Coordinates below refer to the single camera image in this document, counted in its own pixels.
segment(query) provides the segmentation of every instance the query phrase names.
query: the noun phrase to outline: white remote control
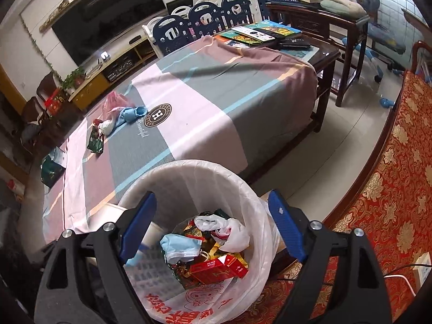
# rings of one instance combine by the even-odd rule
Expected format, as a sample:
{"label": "white remote control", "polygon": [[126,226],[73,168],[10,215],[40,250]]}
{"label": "white remote control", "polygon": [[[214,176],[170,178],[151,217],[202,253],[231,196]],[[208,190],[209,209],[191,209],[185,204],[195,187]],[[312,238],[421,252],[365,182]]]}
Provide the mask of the white remote control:
{"label": "white remote control", "polygon": [[250,29],[250,28],[246,28],[246,27],[233,27],[233,28],[231,28],[231,30],[233,30],[239,34],[249,36],[252,39],[262,41],[263,43],[265,43],[266,41],[275,40],[275,38],[273,38],[273,36],[270,36],[270,35],[267,35],[267,34],[260,32],[260,31],[256,31],[254,29]]}

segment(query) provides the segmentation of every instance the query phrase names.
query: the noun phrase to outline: flat screen television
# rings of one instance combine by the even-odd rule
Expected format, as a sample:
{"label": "flat screen television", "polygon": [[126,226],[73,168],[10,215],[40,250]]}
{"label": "flat screen television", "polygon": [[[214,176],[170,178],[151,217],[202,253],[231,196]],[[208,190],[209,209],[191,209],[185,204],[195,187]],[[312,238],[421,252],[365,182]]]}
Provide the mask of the flat screen television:
{"label": "flat screen television", "polygon": [[162,0],[81,0],[52,28],[80,65],[107,42],[163,9]]}

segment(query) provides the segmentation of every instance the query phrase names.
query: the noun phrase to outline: pink plastic bag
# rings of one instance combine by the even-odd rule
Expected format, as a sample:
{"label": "pink plastic bag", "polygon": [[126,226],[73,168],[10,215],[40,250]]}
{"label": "pink plastic bag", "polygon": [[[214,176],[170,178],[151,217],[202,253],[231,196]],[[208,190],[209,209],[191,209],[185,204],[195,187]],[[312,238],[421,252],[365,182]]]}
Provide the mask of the pink plastic bag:
{"label": "pink plastic bag", "polygon": [[115,91],[111,91],[107,95],[105,103],[102,107],[102,120],[116,120],[120,111],[125,107],[135,107],[135,105],[123,94],[117,94]]}

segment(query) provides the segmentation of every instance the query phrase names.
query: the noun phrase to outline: metal screw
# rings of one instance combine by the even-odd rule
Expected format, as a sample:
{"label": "metal screw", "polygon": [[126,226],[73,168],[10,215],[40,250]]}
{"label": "metal screw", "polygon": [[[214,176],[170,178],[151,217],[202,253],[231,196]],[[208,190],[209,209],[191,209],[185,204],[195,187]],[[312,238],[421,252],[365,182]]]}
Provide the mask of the metal screw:
{"label": "metal screw", "polygon": [[323,225],[318,220],[312,220],[310,226],[313,230],[321,230],[323,228]]}
{"label": "metal screw", "polygon": [[103,229],[105,231],[111,231],[111,230],[114,230],[114,228],[115,228],[115,224],[112,222],[105,223],[103,226]]}
{"label": "metal screw", "polygon": [[68,237],[72,236],[72,230],[66,229],[65,231],[63,231],[61,233],[61,236],[63,236],[65,239],[67,239]]}
{"label": "metal screw", "polygon": [[354,235],[355,236],[363,236],[364,234],[365,234],[365,232],[363,231],[363,229],[360,229],[360,228],[354,229]]}

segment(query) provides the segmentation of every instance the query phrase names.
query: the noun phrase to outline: floor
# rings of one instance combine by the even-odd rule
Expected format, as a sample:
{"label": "floor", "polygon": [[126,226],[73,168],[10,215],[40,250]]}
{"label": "floor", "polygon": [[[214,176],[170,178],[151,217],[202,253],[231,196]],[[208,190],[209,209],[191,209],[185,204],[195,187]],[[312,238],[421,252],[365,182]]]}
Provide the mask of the floor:
{"label": "floor", "polygon": [[[341,73],[339,62],[336,74]],[[365,62],[358,83],[345,94],[342,108],[331,95],[322,129],[310,134],[280,163],[253,184],[261,196],[279,189],[290,205],[301,208],[310,220],[323,220],[345,195],[364,167],[381,134],[388,109],[381,96],[396,100],[402,79],[382,66],[380,85]],[[44,186],[39,164],[34,164],[22,203],[18,229],[29,257],[45,244],[42,232]]]}

